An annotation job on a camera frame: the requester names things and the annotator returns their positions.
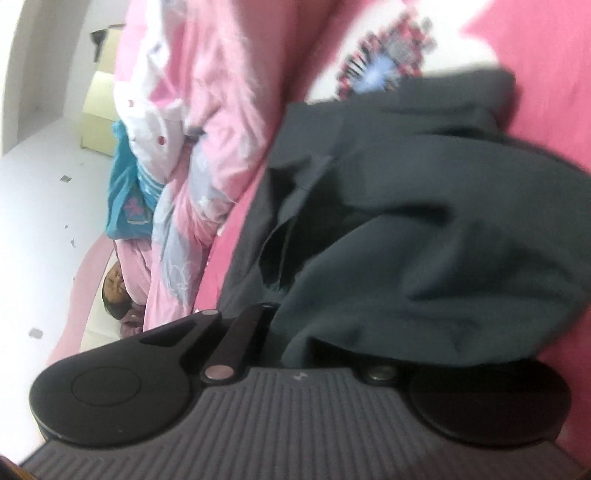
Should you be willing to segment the dark green garment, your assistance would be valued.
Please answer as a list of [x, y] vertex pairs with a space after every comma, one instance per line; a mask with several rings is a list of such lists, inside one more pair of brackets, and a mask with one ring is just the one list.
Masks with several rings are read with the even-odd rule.
[[536, 354], [590, 301], [590, 177], [501, 132], [504, 69], [294, 103], [218, 300], [276, 303], [266, 357], [444, 366]]

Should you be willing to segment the doll with dark hair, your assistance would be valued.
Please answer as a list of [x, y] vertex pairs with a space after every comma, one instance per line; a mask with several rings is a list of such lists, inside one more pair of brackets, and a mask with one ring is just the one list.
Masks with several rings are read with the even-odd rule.
[[143, 331], [145, 308], [136, 304], [127, 293], [119, 262], [107, 271], [101, 297], [106, 312], [119, 322], [123, 338]]

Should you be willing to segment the teal patterned cloth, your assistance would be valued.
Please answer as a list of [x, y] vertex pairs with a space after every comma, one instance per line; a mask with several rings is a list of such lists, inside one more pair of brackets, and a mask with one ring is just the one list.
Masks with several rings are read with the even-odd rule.
[[105, 234], [111, 240], [149, 239], [163, 186], [141, 171], [121, 120], [113, 124], [112, 131], [116, 145], [107, 188]]

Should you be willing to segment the light pink quilt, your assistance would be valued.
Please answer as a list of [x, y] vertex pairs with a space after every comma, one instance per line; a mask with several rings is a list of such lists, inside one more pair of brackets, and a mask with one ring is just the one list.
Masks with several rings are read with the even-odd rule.
[[114, 104], [153, 212], [143, 326], [193, 312], [209, 250], [256, 176], [332, 1], [133, 1]]

